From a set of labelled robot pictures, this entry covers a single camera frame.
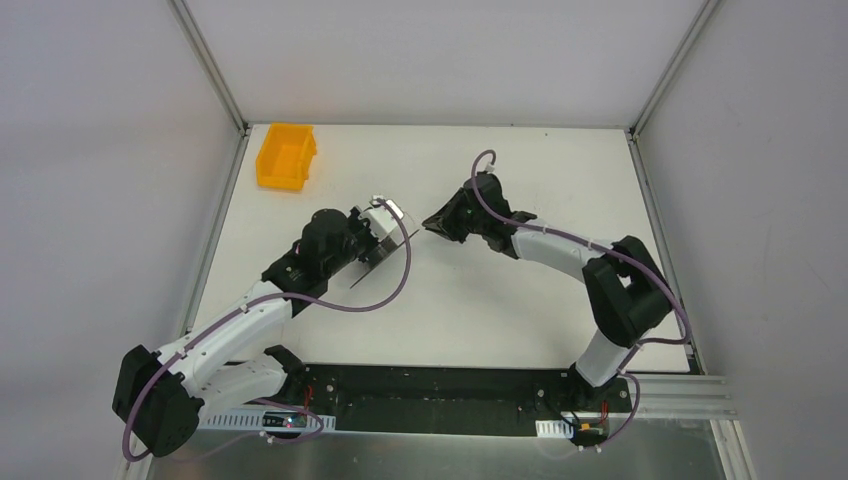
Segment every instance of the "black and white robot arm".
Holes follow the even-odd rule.
[[[277,343],[286,322],[310,305],[302,298],[284,298],[286,294],[316,299],[348,264],[378,263],[400,244],[398,221],[403,217],[394,202],[382,197],[349,215],[332,209],[316,212],[291,249],[213,321],[153,352],[139,345],[127,353],[113,411],[131,424],[150,453],[161,457],[183,445],[206,419],[280,393],[289,375],[304,365]],[[252,352],[251,360],[226,366],[237,354],[244,358],[245,351]],[[138,458],[126,448],[125,456]]]
[[[483,200],[496,213],[521,224],[548,227],[532,213],[512,211],[494,174],[480,172],[476,179]],[[469,234],[480,235],[496,252],[547,265],[586,285],[598,330],[569,368],[566,390],[570,405],[588,405],[603,393],[636,342],[671,311],[658,287],[620,260],[560,236],[495,219],[480,205],[470,180],[422,225],[451,241],[464,242]],[[592,240],[591,244],[629,256],[662,278],[645,245],[635,237],[618,242]],[[629,279],[629,284],[622,283],[623,278]]]

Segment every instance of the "purple cable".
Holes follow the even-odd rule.
[[[489,215],[491,215],[495,219],[500,220],[501,222],[503,222],[507,225],[512,225],[512,226],[518,227],[518,228],[525,228],[525,229],[528,229],[528,230],[534,230],[534,231],[542,232],[542,233],[545,233],[545,234],[550,233],[550,234],[556,235],[558,237],[562,237],[566,240],[570,240],[570,241],[575,242],[577,244],[583,245],[583,246],[589,248],[590,250],[597,250],[599,252],[605,253],[605,254],[613,257],[613,258],[621,260],[621,261],[635,267],[640,272],[645,274],[645,276],[648,277],[651,280],[651,282],[653,282],[660,289],[660,291],[663,293],[663,295],[665,295],[665,297],[668,299],[669,303],[671,303],[671,307],[674,309],[674,313],[677,316],[677,318],[680,320],[680,324],[683,327],[683,335],[679,339],[645,338],[645,339],[642,339],[642,340],[639,340],[638,342],[636,342],[636,347],[639,347],[639,346],[642,346],[642,345],[645,345],[645,344],[648,344],[648,343],[662,343],[662,344],[665,344],[665,345],[684,345],[684,344],[689,343],[689,341],[692,339],[692,325],[689,323],[689,316],[686,315],[686,311],[683,310],[683,306],[680,304],[680,302],[677,301],[677,298],[674,296],[674,294],[671,292],[671,290],[668,288],[668,286],[665,284],[665,282],[663,282],[662,279],[659,276],[657,276],[657,274],[652,272],[650,268],[645,266],[645,264],[643,264],[642,262],[640,262],[638,260],[630,258],[627,255],[623,255],[619,252],[616,252],[615,250],[607,248],[603,245],[598,245],[598,244],[592,243],[589,240],[586,240],[585,238],[581,238],[577,235],[574,235],[573,233],[568,233],[568,232],[565,232],[565,231],[562,231],[562,230],[557,230],[555,228],[542,227],[542,226],[539,226],[539,225],[528,225],[526,223],[516,222],[515,220],[512,220],[512,219],[506,218],[502,215],[499,215],[497,212],[492,210],[492,208],[489,207],[489,205],[483,199],[483,196],[480,194],[480,190],[477,188],[477,166],[480,164],[480,160],[482,160],[483,157],[485,157],[486,155],[492,156],[492,161],[491,161],[490,164],[494,165],[495,160],[497,159],[497,155],[495,154],[495,151],[492,150],[492,149],[485,150],[485,151],[481,152],[480,155],[477,155],[477,158],[474,159],[474,163],[471,164],[471,188],[474,191],[474,196],[477,197],[477,201],[480,202],[480,206],[483,207],[483,210],[486,210],[486,212]],[[630,415],[627,416],[627,419],[624,420],[624,423],[621,425],[621,427],[619,427],[618,430],[616,430],[612,435],[610,435],[609,438],[607,438],[603,443],[601,443],[599,445],[606,445],[612,439],[618,437],[619,434],[622,431],[624,431],[625,427],[630,425],[630,422],[633,421],[633,418],[636,416],[636,411],[639,409],[639,401],[640,401],[640,397],[642,395],[642,390],[641,390],[641,386],[639,385],[639,380],[634,375],[632,375],[630,373],[626,373],[624,371],[624,367],[627,366],[628,363],[630,363],[630,360],[633,359],[633,356],[636,355],[636,353],[638,351],[639,351],[638,348],[630,349],[630,352],[627,354],[627,356],[621,362],[621,365],[619,365],[619,367],[618,367],[619,368],[619,374],[622,377],[630,379],[630,381],[633,382],[633,385],[636,389],[636,395],[633,399],[633,409],[630,410]]]
[[[318,429],[315,430],[314,432],[302,434],[302,435],[295,437],[295,438],[276,438],[274,436],[268,436],[267,438],[271,441],[270,443],[275,443],[277,445],[291,445],[293,443],[302,443],[302,442],[305,442],[307,440],[311,440],[311,439],[317,437],[318,435],[321,434],[321,432],[324,431],[324,426],[325,426],[324,420],[321,417],[319,417],[318,415],[316,415],[314,412],[310,412],[309,410],[306,410],[305,408],[295,407],[294,405],[285,405],[285,404],[282,404],[282,403],[272,402],[270,400],[265,400],[264,398],[257,398],[256,400],[254,400],[254,402],[261,403],[263,405],[268,405],[268,406],[275,407],[275,408],[279,408],[281,410],[297,412],[297,413],[300,413],[301,415],[306,415],[308,417],[314,418],[315,421],[318,422]],[[212,455],[215,455],[216,453],[220,452],[221,450],[224,450],[226,448],[229,448],[229,447],[235,445],[236,443],[244,440],[245,438],[256,437],[256,436],[257,435],[256,435],[255,431],[244,433],[244,434],[241,434],[241,435],[239,435],[235,438],[231,438],[230,440],[222,443],[221,445],[218,445],[217,447],[213,448],[212,450],[209,450],[206,453],[197,455],[196,457],[191,457],[191,458],[171,458],[171,457],[168,457],[168,460],[173,461],[173,462],[177,462],[177,463],[197,462],[197,461],[209,458]]]
[[[341,311],[341,312],[364,313],[364,312],[371,312],[371,311],[377,310],[378,308],[382,308],[382,307],[388,305],[392,300],[397,298],[397,296],[403,290],[403,287],[406,286],[406,282],[407,282],[407,280],[409,280],[409,271],[412,269],[412,247],[409,244],[409,232],[407,232],[406,227],[404,226],[403,221],[400,219],[398,214],[395,213],[395,211],[388,205],[388,203],[386,203],[385,200],[378,198],[378,199],[376,199],[376,201],[377,201],[377,203],[380,204],[381,207],[383,207],[383,208],[385,208],[386,210],[389,211],[389,214],[391,214],[394,221],[398,224],[398,227],[400,227],[400,233],[401,233],[401,235],[403,235],[403,243],[404,243],[404,246],[406,247],[406,264],[404,265],[403,276],[401,276],[400,283],[398,283],[398,286],[395,288],[395,290],[388,297],[386,297],[384,300],[382,300],[380,302],[377,302],[373,305],[369,305],[369,306],[366,306],[366,307],[348,307],[348,306],[345,306],[345,305],[336,305],[334,303],[325,302],[323,300],[319,300],[317,298],[310,297],[308,295],[303,295],[303,294],[300,294],[300,293],[281,292],[281,293],[272,293],[272,294],[269,294],[269,295],[263,295],[259,298],[253,299],[253,300],[247,302],[247,304],[246,304],[247,309],[251,309],[251,308],[259,305],[260,303],[268,302],[268,301],[271,301],[271,300],[276,300],[278,298],[284,298],[284,299],[302,300],[302,301],[305,301],[305,302],[313,303],[315,305],[320,305],[320,306],[325,307],[325,308],[329,308],[331,310],[338,310],[338,311]],[[185,346],[185,351],[188,352],[189,350],[193,349],[195,346],[197,346],[197,344],[202,342],[203,339],[205,339],[206,337],[211,335],[212,332],[221,328],[224,324],[226,324],[230,320],[238,317],[242,313],[243,313],[242,310],[239,308],[239,309],[233,310],[232,312],[224,315],[217,322],[213,323],[211,327],[209,327],[206,330],[204,330],[203,332],[199,333],[190,342],[188,342]],[[150,454],[150,450],[145,450],[144,452],[142,452],[139,455],[134,455],[132,453],[132,450],[130,449],[130,435],[132,434],[132,427],[133,427],[133,425],[135,425],[135,420],[136,420],[136,417],[138,416],[138,411],[141,410],[141,404],[144,403],[144,399],[147,398],[147,395],[150,393],[150,390],[153,389],[153,385],[155,385],[156,382],[159,381],[160,378],[162,378],[162,375],[164,375],[165,372],[168,371],[168,369],[171,368],[179,360],[180,360],[180,354],[175,353],[174,356],[172,356],[167,362],[165,362],[162,365],[162,367],[159,368],[159,370],[157,370],[156,373],[154,373],[152,377],[150,377],[150,380],[147,381],[147,383],[144,385],[144,387],[142,387],[141,391],[138,394],[138,397],[136,397],[135,402],[133,403],[133,406],[130,409],[130,414],[129,414],[129,416],[127,416],[127,423],[124,426],[123,440],[121,442],[121,449],[123,450],[124,458],[126,458],[127,461],[130,462],[130,463],[138,462],[139,460],[144,459],[146,456],[148,456]],[[273,402],[266,403],[266,404],[278,406],[278,404],[274,404]],[[313,433],[310,433],[309,435],[305,435],[306,438],[312,438],[312,437],[316,436],[318,433],[320,433],[321,430],[323,430],[323,425],[324,425],[323,421],[321,421],[319,419],[319,423],[322,426],[321,429],[318,430],[318,432],[313,432]],[[277,443],[296,443],[296,442],[280,442],[280,441],[278,441]]]

